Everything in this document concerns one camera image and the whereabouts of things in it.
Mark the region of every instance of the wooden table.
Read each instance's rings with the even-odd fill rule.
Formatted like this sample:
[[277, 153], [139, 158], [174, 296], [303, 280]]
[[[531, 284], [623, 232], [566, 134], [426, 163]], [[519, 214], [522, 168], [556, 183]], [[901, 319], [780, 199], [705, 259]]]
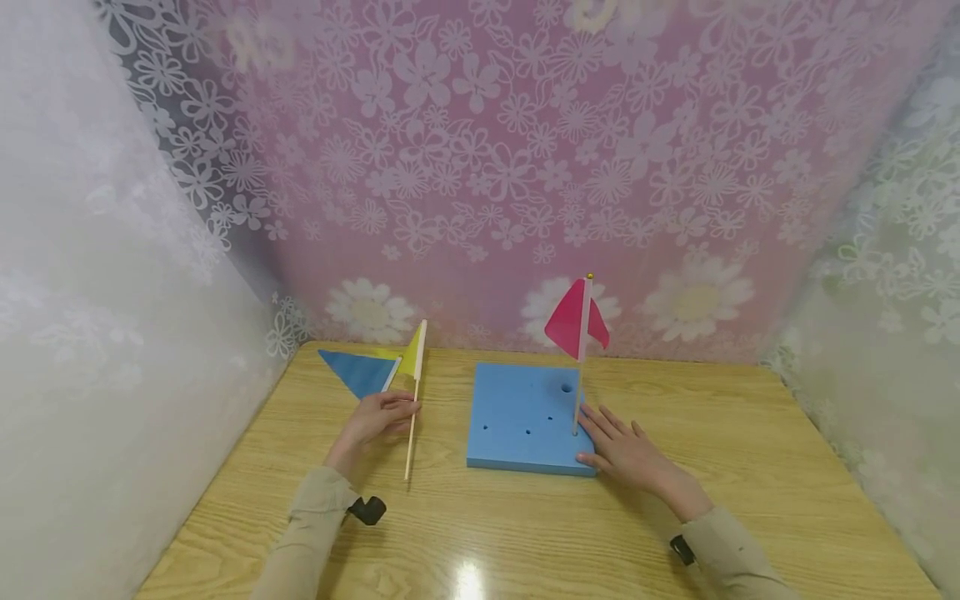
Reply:
[[[250, 593], [300, 480], [356, 403], [318, 348], [361, 347], [300, 349], [137, 598]], [[657, 500], [602, 479], [466, 468], [477, 362], [569, 361], [428, 350], [410, 487], [405, 443], [371, 451], [355, 484], [387, 514], [375, 527], [345, 521], [319, 597], [699, 597], [666, 548], [677, 523]], [[594, 359], [586, 394], [699, 476], [805, 598], [940, 597], [770, 372]]]

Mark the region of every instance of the pink floral wallpaper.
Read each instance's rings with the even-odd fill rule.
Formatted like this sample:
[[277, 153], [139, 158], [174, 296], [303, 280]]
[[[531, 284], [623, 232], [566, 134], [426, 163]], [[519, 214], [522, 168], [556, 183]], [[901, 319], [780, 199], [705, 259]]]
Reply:
[[320, 337], [428, 318], [434, 346], [549, 351], [590, 271], [607, 353], [753, 362], [949, 4], [196, 0], [110, 26], [164, 32], [125, 64], [168, 162]]

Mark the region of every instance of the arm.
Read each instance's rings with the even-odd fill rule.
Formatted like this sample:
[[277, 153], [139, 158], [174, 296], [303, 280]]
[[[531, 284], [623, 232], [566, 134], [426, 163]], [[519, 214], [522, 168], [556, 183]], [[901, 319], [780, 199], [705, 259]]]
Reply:
[[770, 566], [743, 525], [714, 506], [696, 478], [664, 456], [636, 421], [628, 427], [606, 407], [595, 411], [586, 404], [579, 419], [597, 454], [580, 454], [577, 460], [662, 500], [683, 524], [687, 545], [721, 598], [800, 598]]
[[344, 425], [324, 465], [307, 473], [290, 509], [290, 524], [253, 588], [251, 600], [316, 600], [320, 576], [346, 510], [359, 497], [347, 477], [363, 446], [383, 432], [409, 427], [420, 408], [406, 392], [367, 396]]

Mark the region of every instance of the blue triangle flag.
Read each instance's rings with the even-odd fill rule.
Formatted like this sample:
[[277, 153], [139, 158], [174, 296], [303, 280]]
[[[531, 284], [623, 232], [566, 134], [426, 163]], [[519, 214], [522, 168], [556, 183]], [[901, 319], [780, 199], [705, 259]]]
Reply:
[[386, 358], [371, 358], [346, 352], [318, 352], [357, 398], [381, 392], [396, 363]]

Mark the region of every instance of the flag pole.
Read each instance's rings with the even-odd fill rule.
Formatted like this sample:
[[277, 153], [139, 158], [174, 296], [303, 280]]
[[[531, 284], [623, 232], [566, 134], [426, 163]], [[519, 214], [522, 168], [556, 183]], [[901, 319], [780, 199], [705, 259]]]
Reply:
[[[418, 328], [417, 361], [414, 366], [414, 402], [420, 400], [420, 376], [423, 374], [423, 345], [426, 342], [426, 319]], [[410, 460], [414, 455], [414, 427], [417, 426], [417, 413], [410, 418], [410, 437], [407, 439], [407, 465], [403, 468], [403, 481], [410, 480]]]
[[587, 329], [590, 318], [590, 302], [593, 300], [593, 273], [584, 277], [584, 297], [580, 312], [580, 347], [577, 350], [577, 394], [573, 397], [573, 429], [577, 435], [577, 416], [580, 414], [580, 391], [584, 385], [584, 365], [587, 362]]

